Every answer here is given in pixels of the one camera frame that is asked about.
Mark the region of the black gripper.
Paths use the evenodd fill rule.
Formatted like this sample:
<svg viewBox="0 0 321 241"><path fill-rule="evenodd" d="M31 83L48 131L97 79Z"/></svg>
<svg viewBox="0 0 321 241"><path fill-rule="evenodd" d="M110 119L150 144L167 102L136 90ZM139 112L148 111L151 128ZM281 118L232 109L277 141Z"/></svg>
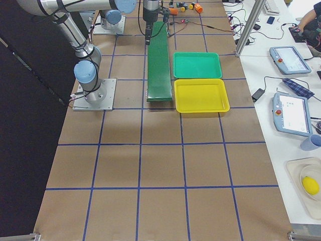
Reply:
<svg viewBox="0 0 321 241"><path fill-rule="evenodd" d="M152 36L152 24L158 18L158 1L157 0L143 0L143 20L146 22L145 26L145 44L150 45Z"/></svg>

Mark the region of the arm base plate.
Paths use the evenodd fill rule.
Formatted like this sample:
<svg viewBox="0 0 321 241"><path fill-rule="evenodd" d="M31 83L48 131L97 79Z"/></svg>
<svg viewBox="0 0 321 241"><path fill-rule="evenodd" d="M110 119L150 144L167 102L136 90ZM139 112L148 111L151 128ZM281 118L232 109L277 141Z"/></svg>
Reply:
<svg viewBox="0 0 321 241"><path fill-rule="evenodd" d="M101 16L98 16L93 29L93 34L94 35L123 35L124 28L125 28L125 20L126 20L126 16L122 16L120 22L117 23L116 25L112 25L108 22L105 25L101 25Z"/></svg>
<svg viewBox="0 0 321 241"><path fill-rule="evenodd" d="M76 95L75 100L73 101L72 109L74 111L112 111L116 82L115 78L113 79L101 79L100 88L93 93L88 94L86 97L86 92L83 92L81 84L78 84L77 91L80 92L79 95Z"/></svg>

